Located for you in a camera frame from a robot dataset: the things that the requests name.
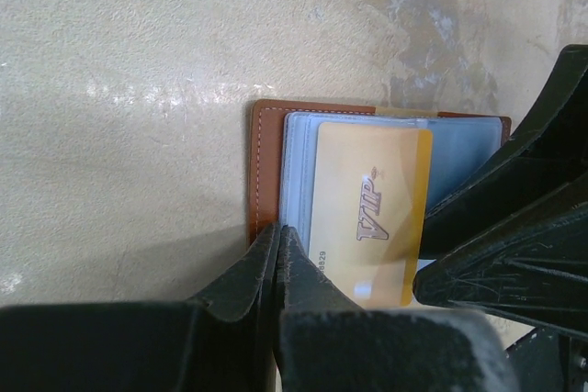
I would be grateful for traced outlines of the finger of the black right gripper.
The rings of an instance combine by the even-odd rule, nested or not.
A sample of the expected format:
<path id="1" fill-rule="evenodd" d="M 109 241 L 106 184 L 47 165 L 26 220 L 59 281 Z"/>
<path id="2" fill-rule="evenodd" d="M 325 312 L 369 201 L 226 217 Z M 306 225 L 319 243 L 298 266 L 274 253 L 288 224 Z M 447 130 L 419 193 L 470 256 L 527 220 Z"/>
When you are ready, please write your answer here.
<path id="1" fill-rule="evenodd" d="M 587 48 L 565 46 L 502 147 L 426 215 L 422 256 L 437 259 L 587 170 Z"/>
<path id="2" fill-rule="evenodd" d="M 420 270 L 425 305 L 473 308 L 587 338 L 587 210 L 481 236 Z"/>

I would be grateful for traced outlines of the gold VIP card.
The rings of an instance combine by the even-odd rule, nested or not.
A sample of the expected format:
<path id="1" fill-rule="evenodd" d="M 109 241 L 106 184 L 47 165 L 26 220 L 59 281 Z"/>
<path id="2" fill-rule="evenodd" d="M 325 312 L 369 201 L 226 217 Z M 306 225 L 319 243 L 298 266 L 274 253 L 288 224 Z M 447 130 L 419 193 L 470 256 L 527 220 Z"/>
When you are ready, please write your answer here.
<path id="1" fill-rule="evenodd" d="M 432 147 L 428 129 L 319 126 L 309 256 L 363 308 L 413 300 Z"/>

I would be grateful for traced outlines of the brown leather card holder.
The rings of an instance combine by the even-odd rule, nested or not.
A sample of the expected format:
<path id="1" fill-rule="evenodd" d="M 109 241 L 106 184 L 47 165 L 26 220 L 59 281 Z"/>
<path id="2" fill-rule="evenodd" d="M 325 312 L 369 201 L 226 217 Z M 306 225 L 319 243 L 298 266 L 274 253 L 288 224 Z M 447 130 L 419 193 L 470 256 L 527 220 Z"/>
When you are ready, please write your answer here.
<path id="1" fill-rule="evenodd" d="M 508 140 L 511 120 L 451 112 L 262 99 L 252 110 L 249 238 L 279 222 L 310 249 L 318 128 L 324 122 L 429 129 L 433 133 L 426 206 L 463 185 Z"/>

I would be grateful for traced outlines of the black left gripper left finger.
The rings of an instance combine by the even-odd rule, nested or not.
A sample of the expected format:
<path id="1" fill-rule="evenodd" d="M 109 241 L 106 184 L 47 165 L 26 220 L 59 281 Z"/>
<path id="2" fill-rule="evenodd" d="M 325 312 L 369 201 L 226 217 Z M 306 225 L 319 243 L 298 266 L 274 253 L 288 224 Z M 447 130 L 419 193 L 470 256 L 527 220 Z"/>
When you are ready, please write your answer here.
<path id="1" fill-rule="evenodd" d="M 1 310 L 4 391 L 271 391 L 280 227 L 180 301 Z"/>

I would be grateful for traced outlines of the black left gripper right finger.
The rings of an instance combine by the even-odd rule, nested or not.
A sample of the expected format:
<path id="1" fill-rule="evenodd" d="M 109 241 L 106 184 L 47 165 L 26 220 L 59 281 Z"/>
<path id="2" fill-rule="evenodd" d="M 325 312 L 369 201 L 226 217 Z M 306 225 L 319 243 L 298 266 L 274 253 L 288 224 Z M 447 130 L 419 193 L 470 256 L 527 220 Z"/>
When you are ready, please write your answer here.
<path id="1" fill-rule="evenodd" d="M 516 391 L 493 326 L 473 311 L 362 309 L 281 231 L 277 365 L 285 391 Z"/>

